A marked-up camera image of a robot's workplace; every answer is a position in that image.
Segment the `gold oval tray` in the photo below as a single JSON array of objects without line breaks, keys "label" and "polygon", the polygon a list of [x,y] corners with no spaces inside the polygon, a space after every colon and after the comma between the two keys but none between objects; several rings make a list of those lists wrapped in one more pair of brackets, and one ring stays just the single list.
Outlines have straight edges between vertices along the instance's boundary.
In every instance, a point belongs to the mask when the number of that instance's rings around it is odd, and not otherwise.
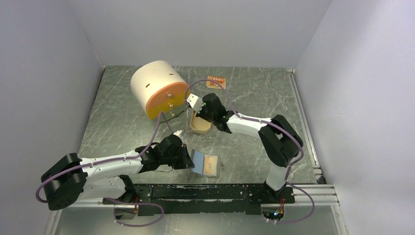
[{"label": "gold oval tray", "polygon": [[212,123],[196,116],[197,113],[193,111],[190,120],[190,129],[196,134],[206,134],[211,130]]}]

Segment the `orange credit card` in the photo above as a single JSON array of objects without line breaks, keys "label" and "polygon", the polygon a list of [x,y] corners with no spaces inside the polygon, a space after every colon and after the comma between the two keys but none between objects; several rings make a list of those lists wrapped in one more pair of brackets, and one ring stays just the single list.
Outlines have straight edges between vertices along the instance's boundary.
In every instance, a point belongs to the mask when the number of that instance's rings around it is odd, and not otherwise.
[{"label": "orange credit card", "polygon": [[213,155],[205,155],[203,174],[206,176],[217,176],[219,168],[219,157]]}]

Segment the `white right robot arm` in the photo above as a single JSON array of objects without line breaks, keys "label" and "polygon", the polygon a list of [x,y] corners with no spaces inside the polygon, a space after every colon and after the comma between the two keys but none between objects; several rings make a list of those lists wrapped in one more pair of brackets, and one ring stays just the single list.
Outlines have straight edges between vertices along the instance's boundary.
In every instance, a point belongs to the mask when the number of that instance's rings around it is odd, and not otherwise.
[{"label": "white right robot arm", "polygon": [[219,97],[210,93],[200,98],[190,94],[186,99],[196,116],[202,118],[222,132],[244,134],[261,140],[266,154],[272,162],[266,178],[264,197],[275,203],[286,186],[290,162],[303,154],[303,141],[282,115],[273,118],[258,118],[226,110]]}]

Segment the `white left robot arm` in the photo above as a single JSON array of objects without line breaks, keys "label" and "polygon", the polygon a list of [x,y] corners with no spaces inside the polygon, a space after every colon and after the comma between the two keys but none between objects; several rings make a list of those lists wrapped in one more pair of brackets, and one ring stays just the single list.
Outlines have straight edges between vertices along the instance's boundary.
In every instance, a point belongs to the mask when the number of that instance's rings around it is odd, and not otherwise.
[{"label": "white left robot arm", "polygon": [[194,168],[187,145],[178,134],[152,142],[127,153],[102,157],[79,158],[70,153],[61,158],[41,177],[46,203],[51,211],[64,209],[81,200],[115,199],[124,204],[139,202],[137,190],[129,177],[155,171],[161,165],[172,169]]}]

